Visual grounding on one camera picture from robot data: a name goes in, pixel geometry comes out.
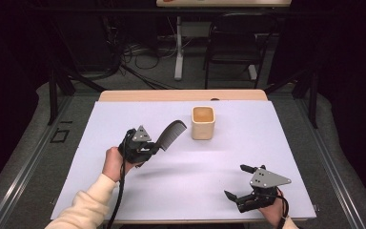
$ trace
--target white table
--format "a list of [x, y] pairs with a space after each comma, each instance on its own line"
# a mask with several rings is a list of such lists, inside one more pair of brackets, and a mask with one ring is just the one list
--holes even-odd
[[[156, 0], [158, 7], [164, 8], [275, 8], [289, 7], [291, 0], [172, 0], [165, 2], [164, 0]], [[177, 57], [174, 70], [174, 79], [181, 80], [183, 74], [183, 49], [182, 49], [182, 21], [181, 17], [177, 16], [176, 22], [177, 36]], [[252, 78], [256, 78], [254, 66], [250, 68]]]
[[[223, 100], [210, 101], [211, 98]], [[191, 138], [191, 109], [197, 105], [213, 106], [215, 110], [212, 140]], [[77, 191], [87, 190], [94, 183], [101, 173], [105, 151], [118, 145], [127, 130], [142, 124], [156, 141], [164, 128], [177, 119], [188, 130], [167, 152], [160, 150], [144, 166], [127, 174], [116, 223], [263, 220], [258, 211], [239, 213], [225, 197], [224, 190], [239, 197], [252, 191], [252, 175], [242, 172], [241, 164], [264, 164], [268, 170], [290, 178], [291, 184], [280, 187], [291, 203], [290, 215], [295, 220], [315, 218], [273, 104], [260, 90], [104, 92], [91, 113], [51, 217], [55, 219], [69, 207]], [[116, 198], [114, 192], [111, 209]]]

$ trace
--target cup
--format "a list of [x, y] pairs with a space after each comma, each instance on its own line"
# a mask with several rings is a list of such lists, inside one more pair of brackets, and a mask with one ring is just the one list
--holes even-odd
[[209, 140], [213, 138], [215, 113], [212, 107], [193, 107], [192, 139]]

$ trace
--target cream sleeve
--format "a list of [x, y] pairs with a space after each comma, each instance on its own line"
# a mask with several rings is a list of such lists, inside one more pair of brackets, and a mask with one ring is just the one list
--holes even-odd
[[87, 192], [79, 191], [72, 201], [72, 206], [62, 211], [46, 229], [97, 228], [109, 211], [109, 200], [117, 186], [118, 182], [115, 183], [101, 174]]

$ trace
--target black curtain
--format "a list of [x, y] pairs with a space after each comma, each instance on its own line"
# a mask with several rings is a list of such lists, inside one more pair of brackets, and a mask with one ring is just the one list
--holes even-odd
[[26, 130], [38, 103], [35, 90], [47, 68], [31, 45], [16, 5], [0, 1], [0, 173]]
[[[366, 187], [366, 1], [293, 0], [291, 10], [336, 10], [357, 6], [338, 28], [336, 43], [319, 71], [318, 91], [332, 103], [341, 148]], [[286, 21], [269, 83], [290, 77], [314, 60], [333, 19]]]

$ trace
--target chair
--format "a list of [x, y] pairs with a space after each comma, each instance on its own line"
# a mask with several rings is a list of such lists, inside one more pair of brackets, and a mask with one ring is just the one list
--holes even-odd
[[[244, 65], [244, 71], [250, 65], [257, 65], [254, 83], [257, 88], [267, 44], [277, 25], [275, 18], [267, 14], [230, 12], [217, 16], [210, 25], [203, 65], [206, 70], [204, 88], [208, 89], [210, 63]], [[256, 39], [257, 33], [263, 34], [261, 39]]]

